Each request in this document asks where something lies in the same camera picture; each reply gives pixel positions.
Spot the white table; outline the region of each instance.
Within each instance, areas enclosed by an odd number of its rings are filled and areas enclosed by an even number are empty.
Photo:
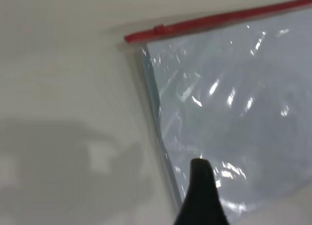
[[[171,225],[123,35],[286,0],[0,0],[0,225]],[[240,225],[311,224],[305,187]]]

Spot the black object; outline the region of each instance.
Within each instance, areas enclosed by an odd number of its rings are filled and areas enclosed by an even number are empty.
[[[190,176],[189,189],[174,225],[229,225],[210,163],[193,159]]]

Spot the clear plastic bag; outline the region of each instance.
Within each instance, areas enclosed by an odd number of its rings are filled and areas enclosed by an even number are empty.
[[[311,179],[311,53],[312,8],[142,47],[178,201],[193,158],[214,168],[230,222]]]

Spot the red zipper strip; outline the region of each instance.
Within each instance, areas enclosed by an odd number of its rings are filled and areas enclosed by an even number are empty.
[[[154,29],[133,33],[125,36],[124,38],[127,43],[151,40],[160,37],[163,38],[167,36],[182,34],[189,31],[196,31],[199,29],[216,27],[218,25],[226,24],[231,21],[239,21],[251,17],[256,17],[264,14],[271,14],[309,4],[312,4],[312,0],[295,0],[265,7],[257,7],[242,11],[218,14],[214,16],[203,17],[181,23],[176,23],[168,26],[159,25],[154,27]]]

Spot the plastic sheet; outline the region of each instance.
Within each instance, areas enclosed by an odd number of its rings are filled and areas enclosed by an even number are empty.
[[[142,47],[178,201],[198,157],[230,222],[312,177],[311,33],[308,8]]]

